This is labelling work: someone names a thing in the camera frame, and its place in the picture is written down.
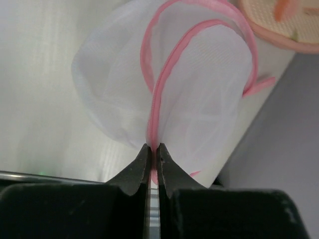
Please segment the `white mesh laundry bag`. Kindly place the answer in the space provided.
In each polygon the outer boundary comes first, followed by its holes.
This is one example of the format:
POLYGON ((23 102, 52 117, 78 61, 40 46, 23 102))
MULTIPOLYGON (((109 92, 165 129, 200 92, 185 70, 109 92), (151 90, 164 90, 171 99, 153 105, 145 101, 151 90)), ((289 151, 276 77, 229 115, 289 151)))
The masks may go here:
POLYGON ((294 56, 234 1, 90 1, 71 71, 90 118, 67 164, 104 181, 147 143, 209 186, 294 56))

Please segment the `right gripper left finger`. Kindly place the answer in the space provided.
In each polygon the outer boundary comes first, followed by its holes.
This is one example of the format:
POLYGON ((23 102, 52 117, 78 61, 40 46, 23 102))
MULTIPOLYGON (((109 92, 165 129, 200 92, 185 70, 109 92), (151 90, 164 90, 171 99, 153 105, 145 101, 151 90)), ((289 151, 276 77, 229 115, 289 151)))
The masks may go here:
POLYGON ((105 184, 117 186, 128 196, 141 193, 145 197, 149 187, 152 156, 151 148, 144 144, 136 158, 105 184))

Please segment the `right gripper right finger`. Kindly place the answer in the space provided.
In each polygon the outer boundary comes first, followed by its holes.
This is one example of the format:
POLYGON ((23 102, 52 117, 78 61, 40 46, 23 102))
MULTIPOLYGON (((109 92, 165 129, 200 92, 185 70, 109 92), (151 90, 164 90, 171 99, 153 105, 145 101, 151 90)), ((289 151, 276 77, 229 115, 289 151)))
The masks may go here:
POLYGON ((177 190, 205 189, 174 162, 163 143, 159 145, 156 151, 156 169, 160 199, 170 199, 177 190))

